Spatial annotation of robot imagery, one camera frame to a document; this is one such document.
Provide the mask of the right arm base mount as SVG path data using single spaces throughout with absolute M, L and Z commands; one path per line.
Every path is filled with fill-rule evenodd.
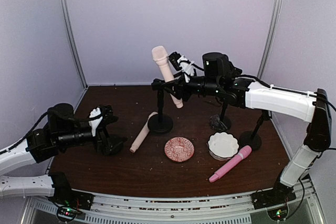
M 290 192 L 289 194 L 283 194 L 269 190 L 258 190 L 251 194 L 251 200 L 254 209 L 266 209 L 268 217 L 273 221 L 284 221 L 289 217 L 288 203 L 296 199 L 296 194 Z

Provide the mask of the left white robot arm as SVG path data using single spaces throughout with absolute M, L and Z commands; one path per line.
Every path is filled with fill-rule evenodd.
M 109 124 L 119 118 L 109 105 L 100 105 L 84 119 L 76 118 L 69 103 L 59 103 L 40 116 L 47 118 L 41 129 L 33 126 L 20 140 L 1 150 L 1 198 L 45 196 L 71 201 L 74 197 L 70 183 L 62 172 L 35 176 L 9 177 L 18 168 L 42 163 L 71 147 L 92 144 L 104 156 L 119 153 L 126 137 L 110 135 Z

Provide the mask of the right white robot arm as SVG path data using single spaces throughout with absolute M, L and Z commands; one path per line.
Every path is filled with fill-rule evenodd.
M 152 58 L 163 76 L 162 80 L 153 80 L 152 88 L 169 93 L 177 108 L 182 108 L 193 94 L 210 95 L 219 98 L 224 107 L 276 112 L 307 122 L 302 145 L 278 178 L 282 187 L 293 187 L 309 165 L 330 147 L 333 105 L 323 89 L 296 91 L 266 84 L 257 77 L 243 74 L 220 52 L 202 56 L 203 76 L 196 74 L 199 67 L 193 61 L 177 52 L 168 54 L 162 46 L 152 49 Z

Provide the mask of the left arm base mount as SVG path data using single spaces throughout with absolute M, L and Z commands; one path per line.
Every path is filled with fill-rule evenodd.
M 56 217 L 63 223 L 74 221 L 77 217 L 84 217 L 84 211 L 89 211 L 93 204 L 94 195 L 72 190 L 70 194 L 60 194 L 46 197 L 56 207 Z

